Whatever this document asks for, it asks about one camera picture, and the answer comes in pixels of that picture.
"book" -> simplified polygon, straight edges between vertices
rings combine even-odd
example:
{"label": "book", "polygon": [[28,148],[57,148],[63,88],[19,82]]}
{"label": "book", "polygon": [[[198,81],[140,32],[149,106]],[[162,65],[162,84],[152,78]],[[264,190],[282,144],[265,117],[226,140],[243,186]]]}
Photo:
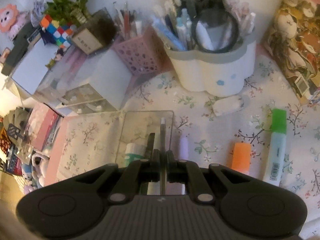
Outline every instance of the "book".
{"label": "book", "polygon": [[45,104],[35,105],[25,129],[32,147],[42,151],[58,117],[58,114]]}
{"label": "book", "polygon": [[320,0],[282,0],[265,48],[302,105],[320,102]]}

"plush toy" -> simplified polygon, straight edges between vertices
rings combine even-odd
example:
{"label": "plush toy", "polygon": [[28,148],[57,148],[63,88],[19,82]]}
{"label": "plush toy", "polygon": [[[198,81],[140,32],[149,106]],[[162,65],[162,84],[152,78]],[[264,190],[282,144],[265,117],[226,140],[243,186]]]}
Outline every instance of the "plush toy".
{"label": "plush toy", "polygon": [[35,191],[37,189],[37,187],[33,186],[32,184],[33,184],[33,181],[29,181],[29,180],[25,181],[25,184],[24,184],[24,187],[23,187],[24,195],[27,195],[30,192]]}
{"label": "plush toy", "polygon": [[8,32],[11,41],[18,35],[19,31],[29,21],[28,12],[19,12],[16,5],[8,4],[5,8],[0,9],[0,30]]}
{"label": "plush toy", "polygon": [[19,11],[16,5],[8,4],[5,8],[0,9],[0,30],[5,33],[11,29],[16,22]]}
{"label": "plush toy", "polygon": [[31,181],[33,179],[33,177],[32,177],[32,166],[31,165],[22,164],[21,168],[22,168],[22,176],[26,180]]}
{"label": "plush toy", "polygon": [[33,166],[32,176],[36,181],[37,181],[37,179],[39,180],[39,184],[41,185],[41,187],[44,187],[44,180],[45,180],[45,176],[47,173],[48,165],[49,165],[49,158],[47,156],[39,154],[39,153],[33,154],[33,156],[32,156],[32,166]]}

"highlighter cap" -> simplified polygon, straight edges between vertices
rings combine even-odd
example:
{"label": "highlighter cap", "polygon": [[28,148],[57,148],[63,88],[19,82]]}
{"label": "highlighter cap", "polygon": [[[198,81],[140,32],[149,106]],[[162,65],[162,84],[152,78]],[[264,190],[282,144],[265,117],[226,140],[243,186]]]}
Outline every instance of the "highlighter cap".
{"label": "highlighter cap", "polygon": [[250,143],[236,143],[233,150],[233,160],[231,168],[235,171],[249,175],[251,160],[250,153]]}
{"label": "highlighter cap", "polygon": [[287,134],[287,112],[281,109],[272,110],[272,132]]}

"white flower-shaped pen holder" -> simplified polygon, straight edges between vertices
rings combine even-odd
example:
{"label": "white flower-shaped pen holder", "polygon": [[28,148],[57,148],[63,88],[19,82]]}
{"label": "white flower-shaped pen holder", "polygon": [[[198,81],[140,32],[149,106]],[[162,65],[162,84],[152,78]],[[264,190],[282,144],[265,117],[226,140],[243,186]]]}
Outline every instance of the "white flower-shaped pen holder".
{"label": "white flower-shaped pen holder", "polygon": [[165,48],[182,86],[192,92],[207,91],[217,97],[239,93],[254,71],[255,31],[227,53],[205,53],[197,48],[173,51]]}

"pink box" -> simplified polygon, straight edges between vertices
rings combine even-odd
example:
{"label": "pink box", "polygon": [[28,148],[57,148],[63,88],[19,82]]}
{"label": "pink box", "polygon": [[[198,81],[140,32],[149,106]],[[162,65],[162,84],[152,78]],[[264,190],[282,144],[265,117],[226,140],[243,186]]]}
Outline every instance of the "pink box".
{"label": "pink box", "polygon": [[58,118],[58,114],[42,103],[37,103],[28,120],[26,133],[29,143],[35,149],[42,151],[50,131]]}

